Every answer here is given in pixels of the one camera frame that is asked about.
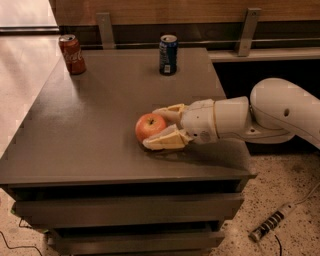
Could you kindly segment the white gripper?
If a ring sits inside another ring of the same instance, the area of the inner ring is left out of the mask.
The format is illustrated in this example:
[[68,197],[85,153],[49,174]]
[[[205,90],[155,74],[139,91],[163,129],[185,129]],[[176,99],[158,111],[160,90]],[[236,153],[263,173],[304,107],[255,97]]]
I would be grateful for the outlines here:
[[[189,106],[175,104],[158,108],[154,114],[162,116],[170,125],[158,134],[143,140],[149,150],[182,149],[190,141],[196,144],[215,143],[218,140],[214,122],[214,101],[196,101]],[[183,129],[176,124],[181,122]]]

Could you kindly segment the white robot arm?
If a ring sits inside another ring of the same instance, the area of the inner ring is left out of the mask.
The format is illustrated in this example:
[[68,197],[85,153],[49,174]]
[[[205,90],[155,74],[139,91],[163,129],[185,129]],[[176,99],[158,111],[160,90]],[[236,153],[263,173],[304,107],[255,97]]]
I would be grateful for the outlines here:
[[249,97],[206,99],[154,112],[169,126],[143,140],[150,150],[181,149],[221,139],[277,144],[295,136],[320,148],[320,100],[280,78],[260,81]]

